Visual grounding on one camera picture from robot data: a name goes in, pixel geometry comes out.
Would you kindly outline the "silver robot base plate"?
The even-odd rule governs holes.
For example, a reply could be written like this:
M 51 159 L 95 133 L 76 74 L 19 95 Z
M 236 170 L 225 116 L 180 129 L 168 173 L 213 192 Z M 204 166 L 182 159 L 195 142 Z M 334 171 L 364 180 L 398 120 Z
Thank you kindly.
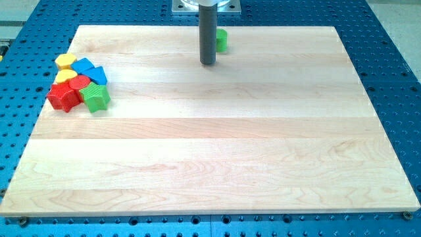
M 174 15 L 194 15 L 199 12 L 199 4 L 194 0 L 172 0 L 172 14 Z M 218 13 L 220 14 L 240 14 L 240 0 L 223 0 L 218 3 Z

